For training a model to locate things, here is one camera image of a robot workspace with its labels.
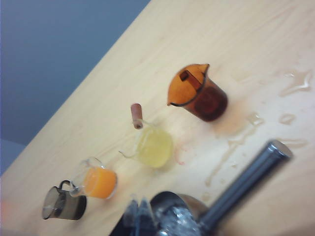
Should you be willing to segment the translucent right gripper left finger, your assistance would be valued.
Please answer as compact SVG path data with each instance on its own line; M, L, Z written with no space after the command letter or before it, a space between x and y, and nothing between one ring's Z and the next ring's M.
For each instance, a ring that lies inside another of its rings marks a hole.
M123 227L126 236L137 236L137 217L139 205L136 199L132 199L123 213Z

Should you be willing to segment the translucent right gripper right finger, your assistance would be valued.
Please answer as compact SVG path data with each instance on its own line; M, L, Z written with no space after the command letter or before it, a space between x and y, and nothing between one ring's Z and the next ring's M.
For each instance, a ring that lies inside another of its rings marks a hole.
M143 197L139 207L139 235L155 236L158 232L150 202Z

